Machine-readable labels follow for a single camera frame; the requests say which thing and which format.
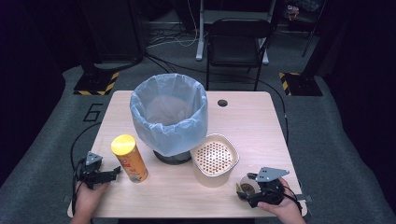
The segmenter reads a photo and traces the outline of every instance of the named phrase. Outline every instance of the table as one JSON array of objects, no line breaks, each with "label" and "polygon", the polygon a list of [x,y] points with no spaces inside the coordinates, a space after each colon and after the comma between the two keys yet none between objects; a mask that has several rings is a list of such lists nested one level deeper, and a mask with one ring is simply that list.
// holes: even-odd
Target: table
[{"label": "table", "polygon": [[[198,48],[195,56],[196,61],[201,61],[204,55],[204,23],[213,23],[216,20],[222,18],[244,18],[244,19],[265,19],[271,21],[276,0],[271,1],[270,10],[268,12],[243,12],[243,11],[222,11],[222,10],[205,10],[204,0],[201,0],[200,13],[199,13],[199,39]],[[264,52],[264,57],[262,59],[263,64],[268,64],[267,50]]]},{"label": "table", "polygon": [[[148,168],[148,178],[133,183],[121,171],[94,214],[118,218],[213,218],[272,217],[260,208],[250,208],[238,199],[235,183],[246,173],[258,173],[262,166],[289,170],[284,178],[291,189],[301,190],[282,134],[271,96],[263,91],[208,91],[208,134],[223,134],[236,148],[240,161],[227,183],[218,188],[202,186],[192,170],[193,162],[169,165],[159,161],[137,136],[129,102],[132,91],[115,91],[92,152],[103,156],[102,171],[120,166],[110,144],[120,134],[135,136]],[[226,100],[227,106],[218,105]],[[302,202],[303,215],[306,205]]]}]

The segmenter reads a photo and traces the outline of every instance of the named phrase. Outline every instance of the trash can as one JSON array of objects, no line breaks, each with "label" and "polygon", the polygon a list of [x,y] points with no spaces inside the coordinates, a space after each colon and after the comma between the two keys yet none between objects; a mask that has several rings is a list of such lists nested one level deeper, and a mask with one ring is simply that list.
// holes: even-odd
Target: trash can
[{"label": "trash can", "polygon": [[191,159],[207,134],[205,88],[181,74],[150,77],[132,93],[130,108],[138,137],[168,164]]}]

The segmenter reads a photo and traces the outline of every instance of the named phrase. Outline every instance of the beige strainer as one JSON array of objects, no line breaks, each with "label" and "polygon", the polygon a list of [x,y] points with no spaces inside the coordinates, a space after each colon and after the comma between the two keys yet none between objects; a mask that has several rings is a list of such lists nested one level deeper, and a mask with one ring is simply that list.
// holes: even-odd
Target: beige strainer
[{"label": "beige strainer", "polygon": [[231,170],[239,161],[233,145],[221,134],[213,133],[191,150],[194,174],[202,185],[215,188],[227,182]]}]

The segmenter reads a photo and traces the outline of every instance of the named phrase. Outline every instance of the wrist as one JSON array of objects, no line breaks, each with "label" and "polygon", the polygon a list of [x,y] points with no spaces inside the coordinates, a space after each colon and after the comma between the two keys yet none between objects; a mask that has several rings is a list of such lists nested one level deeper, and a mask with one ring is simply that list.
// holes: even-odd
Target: wrist
[{"label": "wrist", "polygon": [[283,224],[305,224],[303,217],[279,217]]},{"label": "wrist", "polygon": [[75,213],[70,224],[74,223],[90,223],[91,215],[88,213]]}]

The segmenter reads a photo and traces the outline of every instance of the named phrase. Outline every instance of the pringles can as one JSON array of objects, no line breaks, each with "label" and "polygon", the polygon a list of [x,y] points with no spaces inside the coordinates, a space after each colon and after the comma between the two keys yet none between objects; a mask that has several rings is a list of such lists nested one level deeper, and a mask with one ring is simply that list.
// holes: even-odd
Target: pringles can
[{"label": "pringles can", "polygon": [[140,183],[148,177],[148,169],[131,135],[122,134],[116,137],[111,143],[111,150],[132,182]]}]

